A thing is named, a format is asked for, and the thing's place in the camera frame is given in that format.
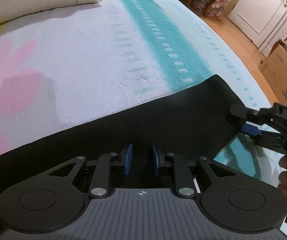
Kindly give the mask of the black pants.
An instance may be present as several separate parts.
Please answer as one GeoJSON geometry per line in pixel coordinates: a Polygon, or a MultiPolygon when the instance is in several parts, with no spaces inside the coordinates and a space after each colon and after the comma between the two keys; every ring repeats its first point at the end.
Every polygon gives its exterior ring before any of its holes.
{"type": "Polygon", "coordinates": [[[74,157],[96,159],[126,144],[143,160],[153,146],[187,160],[214,158],[244,125],[230,113],[232,105],[241,104],[230,86],[213,75],[178,93],[54,133],[0,155],[0,194],[74,157]]]}

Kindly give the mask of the white door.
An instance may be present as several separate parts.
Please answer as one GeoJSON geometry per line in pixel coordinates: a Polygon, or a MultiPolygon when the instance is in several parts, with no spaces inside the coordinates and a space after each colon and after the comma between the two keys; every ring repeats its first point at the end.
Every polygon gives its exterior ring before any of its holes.
{"type": "Polygon", "coordinates": [[[231,20],[259,48],[287,12],[287,0],[239,0],[231,20]]]}

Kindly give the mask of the cardboard box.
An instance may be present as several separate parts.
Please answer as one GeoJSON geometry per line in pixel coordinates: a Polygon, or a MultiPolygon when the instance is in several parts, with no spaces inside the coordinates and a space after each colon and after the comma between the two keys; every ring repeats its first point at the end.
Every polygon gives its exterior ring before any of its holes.
{"type": "Polygon", "coordinates": [[[287,52],[285,48],[279,44],[259,65],[259,70],[279,103],[287,105],[287,52]]]}

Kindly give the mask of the floral fabric bags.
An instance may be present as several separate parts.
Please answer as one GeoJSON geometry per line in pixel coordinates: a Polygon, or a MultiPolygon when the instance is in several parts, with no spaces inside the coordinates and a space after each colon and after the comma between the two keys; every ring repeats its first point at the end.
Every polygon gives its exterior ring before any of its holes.
{"type": "Polygon", "coordinates": [[[221,20],[223,11],[230,2],[231,0],[193,0],[192,8],[206,17],[221,20]]]}

